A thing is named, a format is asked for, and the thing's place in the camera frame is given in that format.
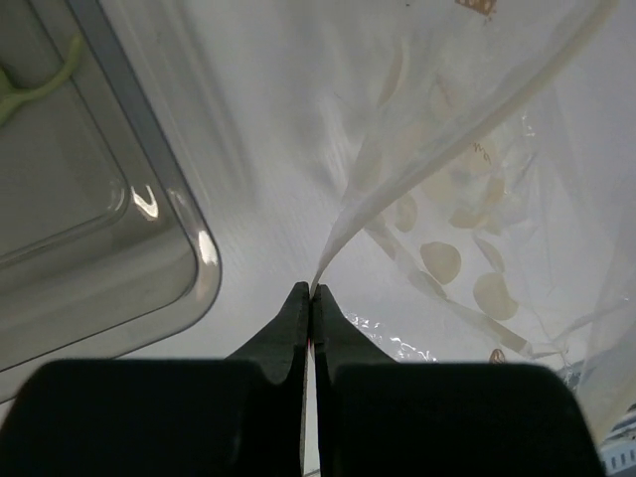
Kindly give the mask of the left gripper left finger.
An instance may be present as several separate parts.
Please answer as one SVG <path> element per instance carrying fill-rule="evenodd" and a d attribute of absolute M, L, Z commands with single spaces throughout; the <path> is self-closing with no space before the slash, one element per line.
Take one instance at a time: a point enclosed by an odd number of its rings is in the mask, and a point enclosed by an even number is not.
<path fill-rule="evenodd" d="M 224 359 L 65 359 L 20 388 L 5 476 L 299 476 L 309 287 Z"/>

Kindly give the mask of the clear zip top bag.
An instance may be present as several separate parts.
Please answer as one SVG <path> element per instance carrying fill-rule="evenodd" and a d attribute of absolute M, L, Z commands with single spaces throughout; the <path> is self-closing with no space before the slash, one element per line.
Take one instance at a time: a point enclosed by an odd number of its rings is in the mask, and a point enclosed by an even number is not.
<path fill-rule="evenodd" d="M 407 361 L 495 348 L 635 398 L 631 1 L 197 1 L 243 149 L 210 176 L 225 355 L 257 298 L 330 284 Z"/>

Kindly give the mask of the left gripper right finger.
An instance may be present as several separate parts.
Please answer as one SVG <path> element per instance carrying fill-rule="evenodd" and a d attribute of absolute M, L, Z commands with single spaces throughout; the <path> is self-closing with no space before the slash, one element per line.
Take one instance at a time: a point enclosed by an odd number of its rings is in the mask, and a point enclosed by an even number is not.
<path fill-rule="evenodd" d="M 325 476 L 600 476 L 579 406 L 550 369 L 400 363 L 319 286 L 311 303 Z"/>

